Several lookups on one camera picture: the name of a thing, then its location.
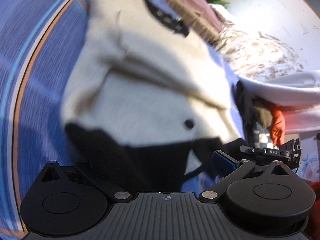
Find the pink cloth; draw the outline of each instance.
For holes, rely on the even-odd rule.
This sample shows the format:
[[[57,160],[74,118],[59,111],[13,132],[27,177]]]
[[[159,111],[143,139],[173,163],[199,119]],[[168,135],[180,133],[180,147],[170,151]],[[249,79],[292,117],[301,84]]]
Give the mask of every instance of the pink cloth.
[[[206,19],[218,32],[222,30],[222,23],[206,0],[185,0],[185,2],[190,7],[200,12],[202,17]]]

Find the crosshair logo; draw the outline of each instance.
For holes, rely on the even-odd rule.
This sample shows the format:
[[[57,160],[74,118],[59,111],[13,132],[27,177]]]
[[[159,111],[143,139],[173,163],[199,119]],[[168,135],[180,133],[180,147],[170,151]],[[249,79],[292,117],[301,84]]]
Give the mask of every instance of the crosshair logo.
[[[165,195],[165,196],[163,197],[163,199],[166,200],[166,201],[168,201],[168,200],[172,199],[172,197],[170,197],[170,196],[168,196],[168,195]]]

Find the silver screw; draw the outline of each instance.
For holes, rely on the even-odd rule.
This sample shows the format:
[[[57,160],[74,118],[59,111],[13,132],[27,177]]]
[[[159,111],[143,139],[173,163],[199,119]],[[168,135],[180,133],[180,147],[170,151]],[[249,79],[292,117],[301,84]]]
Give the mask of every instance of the silver screw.
[[[214,191],[205,191],[202,193],[202,196],[204,198],[213,199],[213,198],[216,198],[218,194]]]
[[[117,198],[117,199],[126,199],[128,197],[130,197],[130,194],[125,191],[119,191],[119,192],[115,193],[115,198]]]

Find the triangular cutout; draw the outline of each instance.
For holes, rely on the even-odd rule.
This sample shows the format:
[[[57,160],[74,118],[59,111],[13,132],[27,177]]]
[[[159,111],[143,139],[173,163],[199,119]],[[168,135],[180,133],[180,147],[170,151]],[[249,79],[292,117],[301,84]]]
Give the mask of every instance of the triangular cutout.
[[[284,168],[282,168],[281,165],[276,165],[273,170],[271,171],[271,174],[275,175],[289,175]]]
[[[56,169],[54,167],[49,167],[45,172],[41,181],[46,182],[46,181],[57,180],[57,179],[60,179],[60,177]]]

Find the black dot on fabric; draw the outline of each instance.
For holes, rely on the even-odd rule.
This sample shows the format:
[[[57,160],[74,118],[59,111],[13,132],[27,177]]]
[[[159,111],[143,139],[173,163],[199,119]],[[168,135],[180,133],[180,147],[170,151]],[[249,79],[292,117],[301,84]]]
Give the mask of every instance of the black dot on fabric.
[[[184,122],[184,125],[188,128],[188,129],[192,129],[195,126],[195,122],[192,119],[187,119]]]

